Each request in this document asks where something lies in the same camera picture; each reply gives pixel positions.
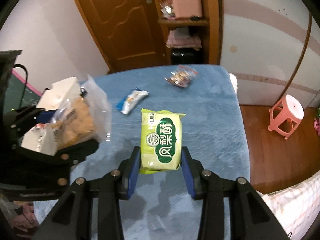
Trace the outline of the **person left hand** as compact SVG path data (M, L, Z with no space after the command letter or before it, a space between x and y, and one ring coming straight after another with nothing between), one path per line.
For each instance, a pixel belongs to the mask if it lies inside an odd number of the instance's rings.
M16 208L16 216L10 221L10 225L13 229L18 229L23 232L28 232L29 229L36 229L39 227L39 223L34 213L33 202L18 202L14 201Z

